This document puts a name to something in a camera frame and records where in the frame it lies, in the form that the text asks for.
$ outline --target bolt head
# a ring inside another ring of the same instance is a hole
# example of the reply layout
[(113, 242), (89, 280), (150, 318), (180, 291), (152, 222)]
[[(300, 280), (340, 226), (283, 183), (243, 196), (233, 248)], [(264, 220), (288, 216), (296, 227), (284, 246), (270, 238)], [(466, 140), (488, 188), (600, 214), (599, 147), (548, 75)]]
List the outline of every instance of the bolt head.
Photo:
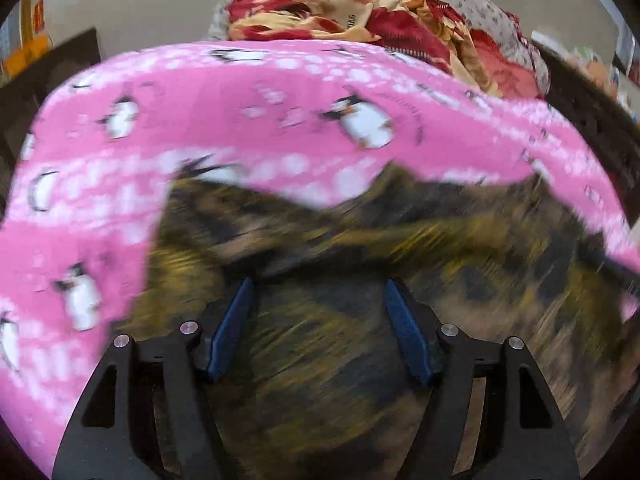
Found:
[(451, 323), (444, 324), (440, 327), (440, 330), (442, 330), (442, 333), (444, 335), (447, 335), (449, 337), (457, 336), (460, 332), (460, 329), (457, 326), (452, 325)]
[(524, 341), (519, 337), (512, 336), (509, 338), (509, 346), (514, 350), (522, 350), (524, 348)]
[(128, 345), (130, 340), (131, 339), (129, 338), (128, 335), (120, 334), (119, 336), (117, 336), (116, 339), (113, 340), (113, 345), (116, 348), (122, 348), (123, 346)]
[(180, 332), (183, 334), (193, 334), (198, 329), (198, 324), (195, 321), (185, 321), (180, 325)]

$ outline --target penguin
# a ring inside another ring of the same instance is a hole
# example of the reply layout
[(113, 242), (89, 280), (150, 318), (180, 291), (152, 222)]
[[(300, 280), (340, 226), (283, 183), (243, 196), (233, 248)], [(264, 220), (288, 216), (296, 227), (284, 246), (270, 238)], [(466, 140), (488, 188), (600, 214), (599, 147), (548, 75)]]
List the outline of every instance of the penguin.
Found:
[(0, 351), (2, 359), (11, 370), (20, 369), (20, 348), (18, 345), (18, 324), (8, 319), (9, 312), (0, 315)]
[(542, 128), (540, 130), (540, 135), (542, 135), (546, 140), (555, 144), (556, 146), (562, 146), (562, 142), (555, 135), (550, 134), (546, 128)]
[(209, 155), (201, 156), (187, 163), (182, 168), (182, 178), (194, 178), (204, 182), (217, 182), (228, 186), (240, 186), (244, 178), (244, 167), (241, 164), (221, 164), (206, 166), (204, 162)]
[(58, 179), (58, 172), (47, 170), (39, 174), (29, 184), (28, 202), (31, 209), (38, 212), (49, 210), (51, 193)]
[(474, 91), (467, 90), (465, 92), (465, 97), (469, 99), (473, 104), (475, 104), (478, 108), (482, 108), (482, 110), (484, 110), (485, 112), (491, 113), (493, 111), (493, 109), (486, 103), (486, 101)]
[(591, 186), (587, 186), (584, 188), (584, 194), (587, 196), (589, 200), (591, 200), (596, 206), (599, 208), (604, 208), (604, 200), (600, 196), (600, 194), (593, 189)]
[(85, 271), (82, 263), (67, 269), (62, 280), (54, 282), (62, 293), (65, 311), (70, 316), (74, 330), (84, 332), (98, 325), (97, 309), (102, 298), (95, 280)]
[(307, 112), (304, 108), (300, 106), (296, 106), (287, 110), (282, 116), (280, 121), (281, 128), (291, 128), (293, 126), (298, 126), (299, 124), (303, 124), (306, 121)]
[(427, 85), (423, 85), (422, 83), (416, 83), (415, 85), (423, 94), (427, 95), (434, 101), (437, 101), (442, 105), (447, 105), (449, 108), (452, 108), (452, 110), (460, 110), (460, 101), (454, 99), (453, 97), (449, 97), (448, 95), (443, 94), (442, 92), (438, 92), (437, 90), (434, 90)]
[(267, 55), (267, 51), (247, 50), (244, 48), (214, 48), (209, 52), (209, 55), (224, 63), (243, 63), (262, 61)]
[(33, 156), (33, 150), (36, 147), (36, 136), (28, 132), (24, 136), (24, 142), (20, 149), (20, 160), (29, 160)]
[(110, 139), (127, 137), (136, 125), (140, 107), (135, 99), (124, 95), (111, 105), (111, 111), (98, 123), (104, 124)]
[(535, 158), (534, 156), (532, 156), (527, 150), (524, 150), (520, 157), (527, 164), (529, 164), (531, 169), (539, 174), (539, 176), (541, 176), (549, 184), (553, 184), (555, 179), (553, 178), (553, 175), (551, 175), (551, 172), (545, 166), (544, 162), (542, 162), (539, 158)]
[(353, 59), (365, 59), (365, 57), (362, 54), (358, 54), (357, 52), (350, 52), (349, 50), (346, 50), (341, 46), (338, 46), (336, 48), (330, 48), (328, 50), (323, 50), (323, 52), (333, 52), (334, 54), (339, 54), (340, 56), (353, 57)]
[(91, 90), (91, 82), (93, 78), (93, 72), (81, 75), (71, 83), (72, 91), (76, 93), (82, 93)]
[(391, 50), (390, 48), (386, 48), (385, 50), (386, 50), (386, 53), (389, 54), (391, 57), (397, 59), (398, 61), (402, 61), (407, 65), (415, 66), (420, 63), (423, 63), (423, 61), (416, 59), (415, 57), (409, 56), (408, 54), (403, 54), (402, 52), (397, 52), (396, 50)]
[(332, 110), (320, 117), (339, 121), (346, 135), (361, 148), (382, 148), (394, 138), (389, 116), (355, 92), (334, 101)]

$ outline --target blue gripper pad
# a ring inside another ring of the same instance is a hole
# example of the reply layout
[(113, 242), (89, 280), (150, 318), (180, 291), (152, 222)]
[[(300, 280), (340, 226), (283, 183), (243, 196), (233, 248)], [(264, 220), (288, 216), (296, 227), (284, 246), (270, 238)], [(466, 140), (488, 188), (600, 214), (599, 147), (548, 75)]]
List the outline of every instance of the blue gripper pad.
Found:
[(216, 335), (211, 340), (211, 361), (207, 367), (207, 374), (212, 381), (222, 377), (229, 368), (253, 300), (254, 282), (245, 278), (226, 310)]
[(383, 301), (410, 374), (425, 386), (430, 386), (433, 369), (430, 365), (429, 346), (393, 280), (385, 283)]

